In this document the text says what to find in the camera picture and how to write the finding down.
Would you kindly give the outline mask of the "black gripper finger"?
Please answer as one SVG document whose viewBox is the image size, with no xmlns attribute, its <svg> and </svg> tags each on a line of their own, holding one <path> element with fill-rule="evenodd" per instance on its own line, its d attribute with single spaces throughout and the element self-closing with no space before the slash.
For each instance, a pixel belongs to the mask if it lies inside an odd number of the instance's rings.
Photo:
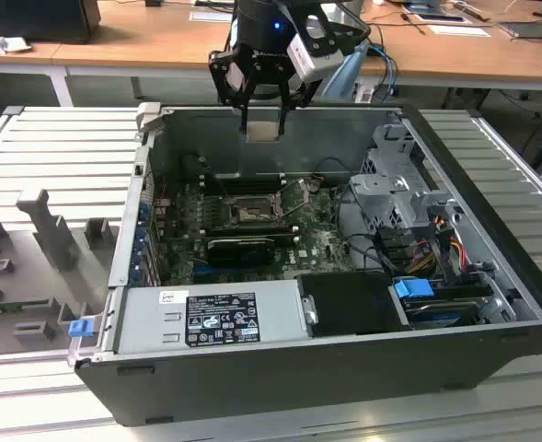
<svg viewBox="0 0 542 442">
<path fill-rule="evenodd" d="M 255 90 L 255 75 L 244 74 L 232 55 L 210 55 L 209 70 L 219 102 L 240 111 L 239 132 L 245 134 L 248 104 Z"/>
<path fill-rule="evenodd" d="M 310 84 L 302 83 L 300 88 L 294 94 L 290 93 L 289 85 L 286 81 L 283 81 L 279 85 L 281 107 L 279 112 L 279 125 L 278 135 L 284 134 L 284 127 L 286 117 L 289 111 L 296 108 L 305 108 L 311 102 L 315 96 L 317 89 L 319 88 L 319 82 L 315 81 Z"/>
</svg>

